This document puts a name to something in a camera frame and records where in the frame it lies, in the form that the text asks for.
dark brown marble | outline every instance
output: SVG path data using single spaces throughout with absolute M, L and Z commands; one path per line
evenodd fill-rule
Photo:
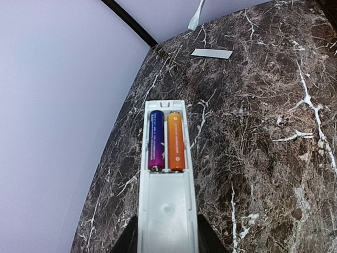
M 233 50 L 229 60 L 195 48 Z M 315 1 L 277 1 L 151 50 L 90 187 L 72 252 L 108 252 L 137 214 L 144 103 L 184 99 L 195 188 L 232 252 L 337 252 L 337 35 Z

purple battery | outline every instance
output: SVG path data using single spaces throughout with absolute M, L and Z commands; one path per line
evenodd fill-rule
M 164 113 L 150 113 L 150 134 L 148 140 L 148 169 L 161 171 L 165 167 L 164 151 Z

battery compartment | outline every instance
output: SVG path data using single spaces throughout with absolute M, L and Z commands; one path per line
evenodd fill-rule
M 184 157 L 185 157 L 185 169 L 188 169 L 189 168 L 189 163 L 188 163 L 188 159 L 187 159 L 187 144 L 188 144 L 188 140 L 186 138 L 186 133 L 185 133 L 185 129 L 187 129 L 187 124 L 185 124 L 185 117 L 183 115 L 183 109 L 180 105 L 180 103 L 177 103 L 177 101 L 172 101 L 172 102 L 166 102 L 166 103 L 163 103 L 163 102 L 160 102 L 159 104 L 158 103 L 155 103 L 155 105 L 159 105 L 159 106 L 163 106 L 163 105 L 168 105 L 168 106 L 163 106 L 161 107 L 161 109 L 158 109 L 157 106 L 155 107 L 152 103 L 154 101 L 149 101 L 149 109 L 148 112 L 147 112 L 147 129 L 146 129 L 146 136 L 145 136 L 145 153 L 148 157 L 148 142 L 149 142 L 149 135 L 150 135 L 150 113 L 152 111 L 155 111 L 155 110 L 159 110 L 159 111 L 162 111 L 164 113 L 164 150 L 165 150 L 165 168 L 162 170 L 161 173 L 179 173 L 181 171 L 171 171 L 171 169 L 169 169 L 169 149 L 168 149 L 168 138 L 167 138 L 167 116 L 172 112 L 172 111 L 175 111 L 175 112 L 178 112 L 181 117 L 182 117 L 182 130 L 183 130 L 183 141 L 184 141 Z M 145 161 L 145 168 L 148 169 L 148 159 Z
M 164 113 L 165 169 L 160 173 L 148 169 L 150 113 L 155 110 Z M 182 117 L 185 155 L 182 172 L 168 168 L 167 116 L 172 111 Z M 145 103 L 137 252 L 198 253 L 193 168 L 186 108 L 182 100 Z

